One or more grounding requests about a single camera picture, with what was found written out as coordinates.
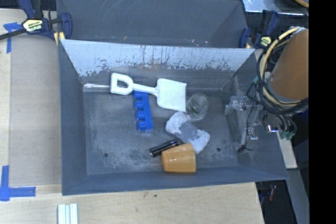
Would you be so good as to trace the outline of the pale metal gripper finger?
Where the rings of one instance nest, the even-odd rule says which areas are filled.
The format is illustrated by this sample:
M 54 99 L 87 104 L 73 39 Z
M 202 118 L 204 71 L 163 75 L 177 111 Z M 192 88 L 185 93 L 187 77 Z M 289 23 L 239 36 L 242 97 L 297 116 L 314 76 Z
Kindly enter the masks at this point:
M 257 141 L 259 135 L 257 133 L 258 124 L 244 124 L 241 131 L 240 145 L 246 145 L 248 140 Z
M 246 112 L 252 109 L 252 101 L 245 95 L 233 95 L 230 97 L 229 103 L 225 105 L 225 115 L 236 112 Z

